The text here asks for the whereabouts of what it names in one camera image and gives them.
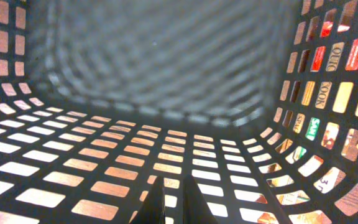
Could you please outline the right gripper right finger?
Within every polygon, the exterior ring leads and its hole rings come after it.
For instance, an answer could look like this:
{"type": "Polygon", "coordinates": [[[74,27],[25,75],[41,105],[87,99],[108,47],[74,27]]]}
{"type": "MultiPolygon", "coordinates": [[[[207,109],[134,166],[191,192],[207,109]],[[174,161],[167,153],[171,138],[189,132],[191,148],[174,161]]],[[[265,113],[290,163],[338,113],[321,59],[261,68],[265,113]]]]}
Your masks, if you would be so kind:
{"type": "Polygon", "coordinates": [[[183,180],[183,224],[218,224],[192,175],[183,180]]]}

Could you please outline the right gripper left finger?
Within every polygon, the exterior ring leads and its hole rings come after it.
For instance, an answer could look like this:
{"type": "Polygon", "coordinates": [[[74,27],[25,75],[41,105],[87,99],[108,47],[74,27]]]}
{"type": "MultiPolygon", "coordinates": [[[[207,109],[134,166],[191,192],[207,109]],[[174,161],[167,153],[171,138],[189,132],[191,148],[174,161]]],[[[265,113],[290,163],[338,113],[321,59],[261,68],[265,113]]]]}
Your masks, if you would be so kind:
{"type": "Polygon", "coordinates": [[[163,177],[158,176],[130,224],[165,224],[165,191],[163,177]]]}

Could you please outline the grey plastic basket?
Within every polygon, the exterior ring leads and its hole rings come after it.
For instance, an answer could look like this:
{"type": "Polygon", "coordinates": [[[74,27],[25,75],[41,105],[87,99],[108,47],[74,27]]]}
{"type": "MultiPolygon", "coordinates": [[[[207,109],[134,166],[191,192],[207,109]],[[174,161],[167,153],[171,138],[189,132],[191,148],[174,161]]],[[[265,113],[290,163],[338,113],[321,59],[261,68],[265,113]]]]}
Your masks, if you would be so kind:
{"type": "Polygon", "coordinates": [[[260,135],[305,1],[0,1],[0,223],[130,223],[192,175],[218,223],[280,223],[260,135]]]}

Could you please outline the spaghetti pasta package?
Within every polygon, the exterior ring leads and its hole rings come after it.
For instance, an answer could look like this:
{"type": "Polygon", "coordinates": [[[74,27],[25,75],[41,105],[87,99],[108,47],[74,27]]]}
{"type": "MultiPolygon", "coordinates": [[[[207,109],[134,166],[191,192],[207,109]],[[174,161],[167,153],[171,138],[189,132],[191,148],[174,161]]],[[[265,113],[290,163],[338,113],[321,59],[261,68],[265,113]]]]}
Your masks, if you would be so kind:
{"type": "Polygon", "coordinates": [[[358,223],[358,0],[303,3],[260,139],[280,223],[358,223]]]}

